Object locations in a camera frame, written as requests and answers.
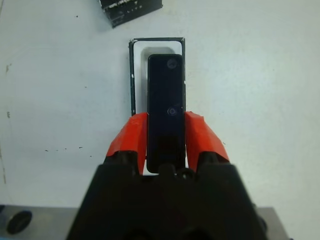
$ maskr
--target white table surface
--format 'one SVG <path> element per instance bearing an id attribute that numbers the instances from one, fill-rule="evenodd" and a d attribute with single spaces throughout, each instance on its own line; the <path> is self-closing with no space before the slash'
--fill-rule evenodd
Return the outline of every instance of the white table surface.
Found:
<path id="1" fill-rule="evenodd" d="M 185 37 L 187 110 L 258 206 L 319 239 L 319 1 L 163 0 L 115 29 L 96 0 L 0 2 L 0 203 L 79 206 L 130 116 L 129 40 Z"/>

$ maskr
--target dark rectangular device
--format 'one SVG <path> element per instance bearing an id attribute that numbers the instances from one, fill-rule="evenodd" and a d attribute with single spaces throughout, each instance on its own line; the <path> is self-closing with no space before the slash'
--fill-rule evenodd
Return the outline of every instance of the dark rectangular device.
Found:
<path id="1" fill-rule="evenodd" d="M 148 133 L 146 166 L 157 173 L 162 164 L 186 166 L 184 63 L 178 54 L 148 59 Z"/>
<path id="2" fill-rule="evenodd" d="M 162 8 L 162 0 L 99 0 L 112 27 Z"/>

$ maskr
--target black screw head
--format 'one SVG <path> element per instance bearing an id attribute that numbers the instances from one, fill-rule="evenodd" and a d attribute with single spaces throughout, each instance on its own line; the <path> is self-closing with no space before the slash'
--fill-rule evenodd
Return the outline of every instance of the black screw head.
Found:
<path id="1" fill-rule="evenodd" d="M 13 218 L 9 221 L 9 224 L 6 228 L 6 231 L 11 234 L 18 234 L 28 227 L 32 219 L 31 211 L 21 211 L 18 212 Z"/>

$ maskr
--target black box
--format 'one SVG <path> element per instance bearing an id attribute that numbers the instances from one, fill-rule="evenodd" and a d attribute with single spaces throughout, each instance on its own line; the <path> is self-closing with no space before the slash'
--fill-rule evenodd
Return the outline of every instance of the black box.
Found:
<path id="1" fill-rule="evenodd" d="M 162 0 L 99 0 L 112 27 L 162 8 Z"/>

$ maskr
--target gray metal base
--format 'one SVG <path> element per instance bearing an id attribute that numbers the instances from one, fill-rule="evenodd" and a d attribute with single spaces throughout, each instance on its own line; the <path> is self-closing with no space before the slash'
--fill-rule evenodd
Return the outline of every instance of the gray metal base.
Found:
<path id="1" fill-rule="evenodd" d="M 0 209 L 1 240 L 64 240 L 77 214 L 77 208 L 30 207 L 6 205 Z M 289 240 L 279 217 L 272 207 L 258 207 L 257 213 L 267 224 L 269 240 Z M 8 226 L 13 217 L 22 211 L 32 213 L 29 225 L 19 233 L 9 234 Z M 25 219 L 17 221 L 17 229 Z"/>

